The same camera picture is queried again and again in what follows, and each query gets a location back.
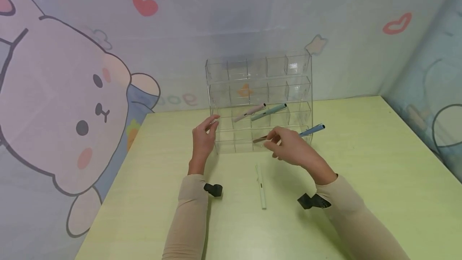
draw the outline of acrylic compartment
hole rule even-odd
[[[311,82],[306,75],[209,85],[212,108],[309,101],[310,91]]]
[[[217,57],[206,62],[207,83],[303,74],[311,75],[311,56],[306,50]]]
[[[311,56],[307,51],[211,59],[206,63],[210,113],[219,114],[218,153],[263,151],[275,126],[303,132],[313,126]],[[265,103],[262,110],[241,117]],[[279,105],[286,108],[252,120]],[[312,136],[304,137],[310,142]]]
[[[263,146],[265,141],[253,142],[254,139],[268,135],[272,128],[254,130],[222,130],[215,134],[215,148],[218,153],[245,153],[267,151]],[[308,126],[295,126],[291,130],[303,132]],[[312,135],[304,136],[304,141],[310,143]]]

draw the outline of mint green pen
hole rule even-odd
[[[278,111],[282,111],[283,109],[287,108],[288,105],[286,103],[280,104],[274,108],[270,108],[269,110],[265,111],[261,114],[256,114],[250,118],[251,121],[258,120],[259,118],[266,117],[267,115],[277,113]]]

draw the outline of light green table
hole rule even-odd
[[[149,115],[77,255],[78,260],[160,259],[191,155],[191,129],[208,110]],[[313,147],[349,179],[411,259],[460,259],[462,185],[380,97],[315,102]],[[265,178],[261,209],[255,163]],[[347,259],[322,211],[297,199],[314,193],[301,169],[268,152],[222,154],[209,182],[205,259]]]

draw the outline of hand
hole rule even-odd
[[[337,179],[337,174],[328,163],[294,130],[277,126],[266,139],[264,146],[273,152],[274,158],[301,166],[310,173],[316,184],[326,185]]]
[[[189,161],[188,175],[204,174],[205,163],[215,144],[215,132],[219,115],[206,118],[200,125],[192,129],[192,158]]]

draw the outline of light blue pen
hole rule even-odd
[[[324,130],[326,126],[324,124],[318,124],[317,126],[313,126],[311,129],[307,129],[304,132],[299,133],[300,137],[302,136],[309,136],[315,132],[319,132],[320,130]]]
[[[264,113],[256,114],[256,115],[252,116],[250,118],[250,120],[251,121],[258,120],[259,118],[265,117],[265,116],[270,115],[270,114],[277,113],[278,111],[282,111],[286,107],[288,107],[288,105],[286,103],[280,104],[280,105],[278,105],[278,106],[276,106],[274,108],[270,108],[268,111],[265,111]]]

